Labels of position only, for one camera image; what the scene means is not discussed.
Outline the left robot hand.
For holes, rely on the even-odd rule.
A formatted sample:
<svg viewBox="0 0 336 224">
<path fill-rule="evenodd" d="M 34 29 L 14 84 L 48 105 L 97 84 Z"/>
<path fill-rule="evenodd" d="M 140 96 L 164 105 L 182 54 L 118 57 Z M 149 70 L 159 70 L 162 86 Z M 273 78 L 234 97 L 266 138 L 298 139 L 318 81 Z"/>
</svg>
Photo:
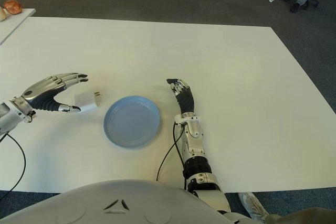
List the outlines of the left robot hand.
<svg viewBox="0 0 336 224">
<path fill-rule="evenodd" d="M 75 84 L 87 81 L 88 76 L 83 73 L 56 74 L 33 84 L 21 96 L 11 99 L 10 102 L 25 114 L 34 109 L 67 113 L 80 112 L 77 106 L 57 102 L 55 96 Z"/>
</svg>

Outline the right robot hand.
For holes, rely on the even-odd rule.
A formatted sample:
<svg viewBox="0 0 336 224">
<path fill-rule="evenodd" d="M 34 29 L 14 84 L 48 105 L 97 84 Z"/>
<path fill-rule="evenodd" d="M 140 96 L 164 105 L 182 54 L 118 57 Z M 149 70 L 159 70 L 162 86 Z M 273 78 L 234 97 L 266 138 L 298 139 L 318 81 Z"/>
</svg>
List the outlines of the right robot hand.
<svg viewBox="0 0 336 224">
<path fill-rule="evenodd" d="M 194 113 L 194 98 L 190 86 L 182 79 L 167 79 L 166 81 L 176 97 L 181 113 Z"/>
</svg>

